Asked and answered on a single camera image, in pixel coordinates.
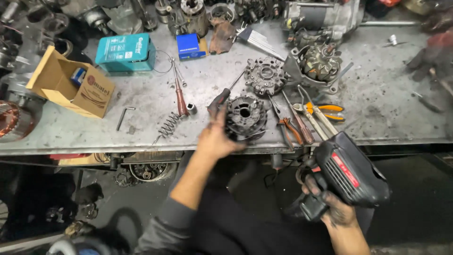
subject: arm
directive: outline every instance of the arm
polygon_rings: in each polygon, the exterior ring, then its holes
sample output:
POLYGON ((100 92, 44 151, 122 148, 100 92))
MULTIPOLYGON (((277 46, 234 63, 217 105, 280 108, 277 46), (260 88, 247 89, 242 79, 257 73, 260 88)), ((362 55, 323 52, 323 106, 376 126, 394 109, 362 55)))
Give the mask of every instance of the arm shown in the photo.
POLYGON ((244 144, 235 143, 225 135, 225 117, 226 108, 223 108, 203 129, 184 174, 170 192, 160 213, 151 219, 139 238, 135 252, 174 254, 185 249, 185 241, 190 237, 189 227, 211 170, 219 159, 245 148, 244 144))
POLYGON ((330 208, 321 217, 329 231, 333 249, 337 255, 369 255, 370 247, 366 243, 354 207, 344 204, 330 191, 321 192, 311 175, 307 175, 302 186, 305 194, 321 194, 321 198, 330 208))

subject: black sleeve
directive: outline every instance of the black sleeve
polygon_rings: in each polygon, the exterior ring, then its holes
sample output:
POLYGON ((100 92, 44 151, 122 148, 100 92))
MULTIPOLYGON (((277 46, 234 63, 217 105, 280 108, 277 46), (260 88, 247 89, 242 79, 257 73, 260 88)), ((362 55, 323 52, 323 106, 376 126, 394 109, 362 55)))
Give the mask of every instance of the black sleeve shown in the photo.
POLYGON ((178 254, 186 248, 190 237, 189 227, 195 211, 176 202, 165 200, 159 214, 149 221, 149 225, 138 240, 135 253, 178 254))

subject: blue box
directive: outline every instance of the blue box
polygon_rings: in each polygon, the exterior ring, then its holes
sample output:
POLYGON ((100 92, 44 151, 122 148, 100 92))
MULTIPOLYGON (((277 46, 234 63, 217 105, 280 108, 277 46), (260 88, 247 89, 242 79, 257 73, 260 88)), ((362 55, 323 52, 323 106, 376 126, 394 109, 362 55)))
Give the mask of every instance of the blue box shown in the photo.
POLYGON ((207 55, 206 39, 199 39, 197 34, 176 36, 179 59, 200 58, 207 55))
POLYGON ((107 72, 148 71, 155 61, 156 47, 147 33, 102 38, 95 60, 107 72))

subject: copper winding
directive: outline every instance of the copper winding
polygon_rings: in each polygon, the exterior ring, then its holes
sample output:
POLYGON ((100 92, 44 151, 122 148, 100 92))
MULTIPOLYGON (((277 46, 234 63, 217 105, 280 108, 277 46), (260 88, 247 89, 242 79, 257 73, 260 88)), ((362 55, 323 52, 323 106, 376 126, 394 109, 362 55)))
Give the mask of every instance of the copper winding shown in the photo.
POLYGON ((0 100, 0 123, 5 122, 6 126, 0 126, 0 137, 11 132, 16 126, 17 122, 19 121, 20 117, 20 109, 19 107, 12 102, 5 102, 0 100))

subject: spring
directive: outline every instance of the spring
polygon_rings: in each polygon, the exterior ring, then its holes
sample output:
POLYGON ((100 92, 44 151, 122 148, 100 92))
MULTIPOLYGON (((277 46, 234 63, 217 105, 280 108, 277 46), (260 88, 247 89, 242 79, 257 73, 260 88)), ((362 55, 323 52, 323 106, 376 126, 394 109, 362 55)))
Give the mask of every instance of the spring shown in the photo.
POLYGON ((167 122, 165 122, 164 125, 160 127, 158 131, 160 135, 156 138, 156 140, 154 140, 153 144, 155 144, 157 140, 159 140, 159 138, 167 138, 175 131, 178 120, 180 120, 181 117, 174 112, 171 112, 171 114, 172 115, 169 115, 168 119, 166 119, 167 122))

